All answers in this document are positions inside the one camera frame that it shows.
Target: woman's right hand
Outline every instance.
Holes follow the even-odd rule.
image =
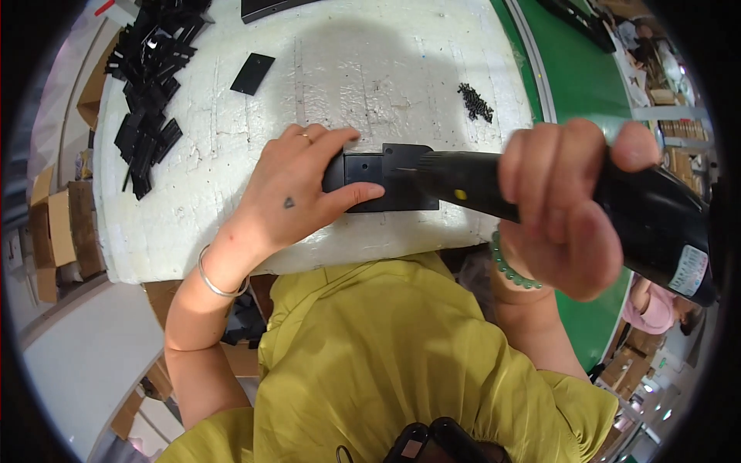
[[[592,200],[605,155],[605,136],[586,119],[518,130],[499,162],[499,185],[517,204],[520,224],[499,224],[502,252],[518,273],[532,275],[577,301],[590,301],[615,282],[622,266],[617,233]],[[627,122],[611,149],[626,172],[659,163],[654,136]]]

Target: black plastic bracket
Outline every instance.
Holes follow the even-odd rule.
[[[393,210],[438,210],[440,202],[417,188],[402,169],[417,167],[419,157],[432,149],[421,144],[384,143],[381,153],[338,153],[322,180],[325,193],[357,181],[383,185],[386,194],[358,204],[349,213],[390,212]]]
[[[242,22],[249,24],[265,16],[317,0],[242,0]]]
[[[242,65],[242,69],[239,70],[239,74],[236,75],[231,90],[254,96],[257,87],[260,86],[262,79],[268,74],[270,66],[273,65],[275,60],[272,56],[250,53],[247,61]]]

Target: finger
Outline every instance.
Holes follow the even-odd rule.
[[[358,181],[327,193],[319,198],[319,210],[330,224],[356,204],[380,198],[386,192],[379,184]]]
[[[577,301],[595,299],[613,284],[622,266],[620,238],[594,201],[584,201],[568,214],[569,284],[560,288]]]
[[[605,157],[605,136],[593,122],[571,119],[563,128],[546,204],[546,234],[566,243],[566,211],[592,198]]]
[[[283,131],[283,134],[278,137],[280,141],[290,141],[296,135],[303,133],[304,128],[298,124],[291,124]]]
[[[328,132],[329,130],[321,124],[311,124],[306,127],[306,130],[304,131],[312,143],[317,143],[319,139]]]
[[[504,154],[499,158],[497,176],[499,191],[506,202],[517,203],[517,173],[522,159],[522,149],[530,130],[517,130],[507,142]]]
[[[661,162],[654,134],[643,124],[626,122],[611,149],[611,158],[625,172],[638,172]]]
[[[320,124],[311,124],[288,140],[289,149],[304,150],[319,140],[329,130]]]
[[[522,150],[517,179],[517,210],[519,221],[530,237],[542,232],[545,193],[556,158],[561,127],[557,124],[538,124],[528,134]]]
[[[342,145],[358,137],[360,132],[352,127],[329,130],[307,149],[307,154],[316,160],[316,166],[323,172],[329,161],[342,149]]]

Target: black plastic part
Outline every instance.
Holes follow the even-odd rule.
[[[159,145],[157,151],[152,156],[150,165],[159,164],[182,136],[183,132],[180,130],[178,122],[175,119],[171,119],[165,125],[165,128],[162,129],[162,132],[159,133]]]
[[[317,0],[242,0],[242,22],[248,24],[273,13],[300,7],[315,1]]]
[[[358,204],[349,213],[394,210],[438,210],[437,198],[423,193],[401,168],[416,168],[419,157],[430,147],[420,144],[384,143],[381,153],[340,153],[330,162],[322,180],[326,193],[356,181],[383,185],[386,194]]]
[[[131,179],[136,198],[152,189],[149,169],[160,162],[182,132],[164,111],[180,88],[173,77],[196,52],[190,43],[203,28],[202,17],[210,1],[144,0],[133,25],[119,34],[106,63],[107,73],[126,82],[129,107],[116,136],[121,157],[129,164],[124,190]]]
[[[262,79],[265,78],[265,74],[268,73],[275,60],[271,56],[250,53],[236,79],[234,79],[231,90],[254,96],[257,87],[260,86]]]

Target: fingernail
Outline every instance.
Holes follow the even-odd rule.
[[[566,243],[566,212],[562,209],[548,211],[548,237],[558,244]]]
[[[515,184],[513,182],[510,182],[508,187],[504,187],[503,185],[499,186],[499,192],[502,194],[502,197],[510,204],[515,204],[517,201],[514,197],[514,189]]]
[[[368,196],[371,199],[380,198],[386,193],[386,189],[381,185],[374,185],[368,188]]]

